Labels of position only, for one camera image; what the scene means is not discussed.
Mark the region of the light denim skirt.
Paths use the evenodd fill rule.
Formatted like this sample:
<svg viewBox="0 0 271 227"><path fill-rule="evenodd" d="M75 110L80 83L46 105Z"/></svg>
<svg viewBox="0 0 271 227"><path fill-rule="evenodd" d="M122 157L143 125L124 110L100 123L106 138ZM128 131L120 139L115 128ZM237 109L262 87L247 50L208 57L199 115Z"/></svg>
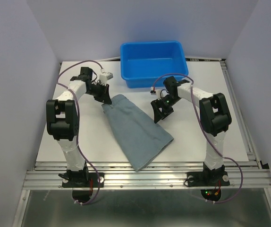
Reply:
<svg viewBox="0 0 271 227"><path fill-rule="evenodd" d="M111 131L135 171L149 165L174 138L143 110L119 94L103 104Z"/></svg>

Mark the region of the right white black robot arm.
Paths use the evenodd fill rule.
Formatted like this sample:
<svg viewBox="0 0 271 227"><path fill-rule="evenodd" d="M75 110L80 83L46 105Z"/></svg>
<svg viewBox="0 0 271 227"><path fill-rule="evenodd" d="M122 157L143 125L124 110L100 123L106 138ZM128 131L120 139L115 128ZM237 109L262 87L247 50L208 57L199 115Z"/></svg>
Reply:
<svg viewBox="0 0 271 227"><path fill-rule="evenodd" d="M167 95L161 89L151 87L150 93L157 98L151 101L154 122L164 120L174 112L173 105L185 99L192 103L194 111L206 138L206 156L200 172L187 172L187 187L229 186L228 174L223 162L224 138L232 117L223 93L212 94L194 87L194 81L185 77L177 81L174 75L168 74L163 82Z"/></svg>

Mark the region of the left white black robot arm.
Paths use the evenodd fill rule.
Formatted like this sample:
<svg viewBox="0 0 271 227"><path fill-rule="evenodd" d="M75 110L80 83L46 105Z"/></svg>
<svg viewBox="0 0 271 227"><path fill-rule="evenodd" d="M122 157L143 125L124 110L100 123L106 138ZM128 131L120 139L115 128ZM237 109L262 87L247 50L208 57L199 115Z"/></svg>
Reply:
<svg viewBox="0 0 271 227"><path fill-rule="evenodd" d="M85 187L99 181L98 177L89 174L87 161L78 144L78 101L83 95L91 95L98 102L111 104L108 81L112 78L112 73L101 69L98 81L94 81L93 70L82 67L80 74L70 79L60 96L46 102L47 132L58 142L67 162L67 171L59 174L63 187Z"/></svg>

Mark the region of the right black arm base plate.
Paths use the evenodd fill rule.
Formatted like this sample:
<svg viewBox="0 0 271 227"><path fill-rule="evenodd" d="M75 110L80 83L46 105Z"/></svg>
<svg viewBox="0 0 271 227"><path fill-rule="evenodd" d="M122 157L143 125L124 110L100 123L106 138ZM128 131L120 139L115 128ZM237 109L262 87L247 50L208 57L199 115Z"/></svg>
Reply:
<svg viewBox="0 0 271 227"><path fill-rule="evenodd" d="M187 172L186 183L188 187L215 187L230 186L228 173L226 171L220 173L201 172Z"/></svg>

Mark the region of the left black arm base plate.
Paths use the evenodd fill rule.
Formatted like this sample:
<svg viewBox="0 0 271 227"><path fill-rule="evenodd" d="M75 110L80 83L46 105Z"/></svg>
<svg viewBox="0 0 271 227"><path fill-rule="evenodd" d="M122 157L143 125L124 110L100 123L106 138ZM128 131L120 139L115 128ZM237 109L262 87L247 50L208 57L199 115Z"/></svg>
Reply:
<svg viewBox="0 0 271 227"><path fill-rule="evenodd" d="M99 172L100 183L98 182L97 174L89 172L88 174L83 172L69 172L66 171L63 174L58 174L62 179L63 188L98 188L104 187L105 174Z"/></svg>

